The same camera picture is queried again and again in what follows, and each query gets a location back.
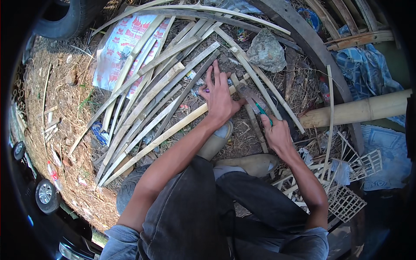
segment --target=rock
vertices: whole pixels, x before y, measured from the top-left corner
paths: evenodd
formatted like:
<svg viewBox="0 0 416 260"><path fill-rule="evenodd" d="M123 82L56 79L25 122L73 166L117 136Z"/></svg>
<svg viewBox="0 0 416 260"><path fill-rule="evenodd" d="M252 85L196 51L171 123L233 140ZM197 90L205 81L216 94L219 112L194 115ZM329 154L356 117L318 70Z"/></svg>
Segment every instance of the rock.
<svg viewBox="0 0 416 260"><path fill-rule="evenodd" d="M131 158L133 158L133 156L131 156L130 154L124 158L121 163L114 169L114 172L117 172L119 169L121 169L121 167L126 164ZM127 170L125 170L121 175L123 176L127 176L129 175L134 169L134 165L132 165L130 168L128 168Z"/></svg>
<svg viewBox="0 0 416 260"><path fill-rule="evenodd" d="M69 54L67 57L67 64L72 62L72 54Z"/></svg>
<svg viewBox="0 0 416 260"><path fill-rule="evenodd" d="M65 77L65 81L68 85L74 87L77 84L77 75L74 70L71 70L68 75Z"/></svg>
<svg viewBox="0 0 416 260"><path fill-rule="evenodd" d="M254 37L247 55L250 57L250 63L273 73L282 71L287 65L285 51L267 29L261 30Z"/></svg>

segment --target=bamboo pole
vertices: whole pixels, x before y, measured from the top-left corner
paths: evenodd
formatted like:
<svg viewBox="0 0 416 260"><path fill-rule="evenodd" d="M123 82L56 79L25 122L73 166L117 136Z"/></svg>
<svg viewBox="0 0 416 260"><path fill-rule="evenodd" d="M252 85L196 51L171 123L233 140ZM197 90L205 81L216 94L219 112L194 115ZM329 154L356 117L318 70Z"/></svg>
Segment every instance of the bamboo pole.
<svg viewBox="0 0 416 260"><path fill-rule="evenodd" d="M334 106L334 125L371 121L406 113L407 98L411 89L384 94ZM329 126L330 108L324 107L308 111L300 117L304 128Z"/></svg>

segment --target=plastic bag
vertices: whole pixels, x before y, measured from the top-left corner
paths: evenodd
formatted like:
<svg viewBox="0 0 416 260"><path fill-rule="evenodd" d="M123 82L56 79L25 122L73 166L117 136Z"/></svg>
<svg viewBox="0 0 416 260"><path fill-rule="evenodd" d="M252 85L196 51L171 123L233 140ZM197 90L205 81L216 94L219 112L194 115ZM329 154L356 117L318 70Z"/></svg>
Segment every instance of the plastic bag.
<svg viewBox="0 0 416 260"><path fill-rule="evenodd" d="M204 5L208 6L215 6L222 9L227 10L234 10L238 8L240 10L240 13L247 14L247 13L253 13L262 15L263 13L255 8L254 6L250 5L246 1L241 0L204 0Z"/></svg>
<svg viewBox="0 0 416 260"><path fill-rule="evenodd" d="M340 161L338 160L332 160L331 171L336 171L339 163ZM341 162L341 166L339 167L338 172L334 177L334 181L336 181L336 183L338 183L339 185L349 185L349 173L351 171L352 169L348 163Z"/></svg>

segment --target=car wheel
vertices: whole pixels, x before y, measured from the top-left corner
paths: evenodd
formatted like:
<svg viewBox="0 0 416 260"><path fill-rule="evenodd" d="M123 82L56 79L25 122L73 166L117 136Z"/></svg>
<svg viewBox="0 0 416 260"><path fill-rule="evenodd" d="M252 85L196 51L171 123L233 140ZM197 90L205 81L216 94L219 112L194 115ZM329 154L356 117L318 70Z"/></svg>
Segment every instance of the car wheel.
<svg viewBox="0 0 416 260"><path fill-rule="evenodd" d="M13 147L13 155L17 161L20 161L25 156L26 146L23 141L18 142Z"/></svg>
<svg viewBox="0 0 416 260"><path fill-rule="evenodd" d="M56 193L55 186L47 179L43 179L36 187L36 204L40 210L50 215L54 213L61 203L61 196Z"/></svg>
<svg viewBox="0 0 416 260"><path fill-rule="evenodd" d="M85 31L107 0L53 0L38 20L34 32L52 40L66 40Z"/></svg>

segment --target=beige shoe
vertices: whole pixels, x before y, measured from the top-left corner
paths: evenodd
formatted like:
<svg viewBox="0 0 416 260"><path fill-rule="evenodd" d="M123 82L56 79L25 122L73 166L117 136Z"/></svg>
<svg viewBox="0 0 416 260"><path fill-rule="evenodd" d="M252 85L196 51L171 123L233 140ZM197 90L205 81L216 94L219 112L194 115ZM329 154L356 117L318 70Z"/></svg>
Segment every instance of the beige shoe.
<svg viewBox="0 0 416 260"><path fill-rule="evenodd" d="M202 146L197 155L201 156L207 161L211 159L227 144L231 135L233 134L233 124L227 121L220 129L207 140Z"/></svg>
<svg viewBox="0 0 416 260"><path fill-rule="evenodd" d="M251 176L263 177L273 172L279 166L279 158L271 154L253 154L234 159L219 160L215 166L240 166Z"/></svg>

